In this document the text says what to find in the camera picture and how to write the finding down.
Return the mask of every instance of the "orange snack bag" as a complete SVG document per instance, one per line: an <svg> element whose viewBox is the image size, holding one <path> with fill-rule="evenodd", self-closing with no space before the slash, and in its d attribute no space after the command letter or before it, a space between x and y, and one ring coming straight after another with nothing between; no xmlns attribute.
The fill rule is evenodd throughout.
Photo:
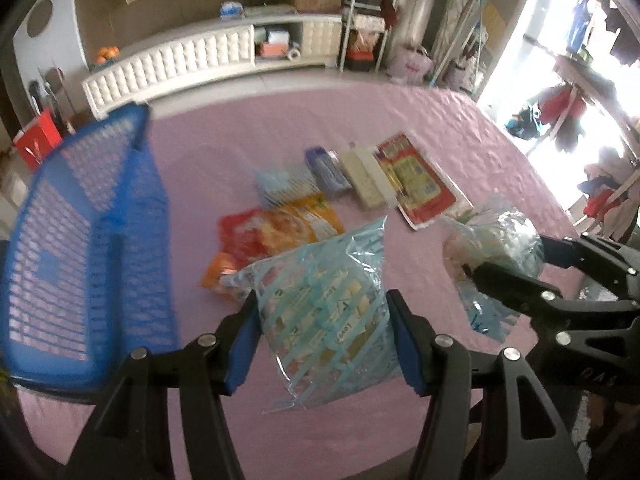
<svg viewBox="0 0 640 480"><path fill-rule="evenodd" d="M227 274L238 272L238 266L230 254L218 253L207 267L204 276L200 280L200 286L210 288L223 298L231 301L242 301L242 291L228 286L220 285L220 278Z"/></svg>
<svg viewBox="0 0 640 480"><path fill-rule="evenodd" d="M338 215L322 194L275 209L254 208L224 216L218 220L221 252L209 264L200 285L234 299L233 291L220 288L220 277L224 274L343 233Z"/></svg>

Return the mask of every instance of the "blue package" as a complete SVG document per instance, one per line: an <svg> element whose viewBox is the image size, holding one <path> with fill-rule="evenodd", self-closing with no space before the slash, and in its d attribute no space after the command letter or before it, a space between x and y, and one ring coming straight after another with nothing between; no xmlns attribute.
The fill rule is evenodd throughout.
<svg viewBox="0 0 640 480"><path fill-rule="evenodd" d="M255 291L292 406L319 406L399 375L382 285L385 220L221 279Z"/></svg>
<svg viewBox="0 0 640 480"><path fill-rule="evenodd" d="M351 184L336 166L331 155L321 146L305 151L305 161L318 180L318 186L329 199L351 189Z"/></svg>

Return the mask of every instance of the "bed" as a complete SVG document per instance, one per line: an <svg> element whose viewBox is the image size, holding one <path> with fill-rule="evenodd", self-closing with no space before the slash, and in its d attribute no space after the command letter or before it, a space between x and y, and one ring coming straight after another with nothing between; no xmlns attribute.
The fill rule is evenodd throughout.
<svg viewBox="0 0 640 480"><path fill-rule="evenodd" d="M236 307L198 286L218 248L216 219L257 205L253 170L299 162L305 148L340 150L376 144L398 131L418 139L474 203L494 190L524 211L538 231L575 235L527 159L466 96L438 89L356 83L331 89L253 96L193 110L150 126L150 143L171 203L174 304L186 343L212 331ZM378 218L350 198L335 203L347 229ZM442 265L445 231L434 224L412 231L387 210L384 284L398 288L416 314L437 332L468 348L497 352L497 342L473 332ZM574 296L581 275L546 268L542 279ZM521 317L507 346L528 352L536 342ZM91 406L19 392L34 441L66 462ZM246 478L338 479L405 452L418 441L428 400L402 379L312 410L264 414L286 400L276 365L260 343L244 386L223 399ZM176 392L170 392L170 434L177 479L190 478L180 434Z"/></svg>

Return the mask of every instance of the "blue mesh basket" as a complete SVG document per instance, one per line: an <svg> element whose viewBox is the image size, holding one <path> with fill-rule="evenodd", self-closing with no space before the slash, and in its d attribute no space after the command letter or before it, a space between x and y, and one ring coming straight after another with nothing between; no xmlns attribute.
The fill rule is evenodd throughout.
<svg viewBox="0 0 640 480"><path fill-rule="evenodd" d="M18 382L94 392L131 349L178 347L148 116L115 110L38 170L4 265L2 346Z"/></svg>

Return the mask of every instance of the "white cabinet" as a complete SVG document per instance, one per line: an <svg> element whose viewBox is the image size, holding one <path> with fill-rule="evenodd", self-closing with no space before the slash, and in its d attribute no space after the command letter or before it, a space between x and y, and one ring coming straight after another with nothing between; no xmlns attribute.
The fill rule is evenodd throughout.
<svg viewBox="0 0 640 480"><path fill-rule="evenodd" d="M163 34L156 46L148 46L153 44L150 38L146 48L91 74L82 87L94 116L100 118L127 102L146 102L219 79L291 66L335 66L341 21L332 14L288 14L197 24L175 31L174 40L167 41ZM269 25L295 30L302 55L256 63L254 26Z"/></svg>

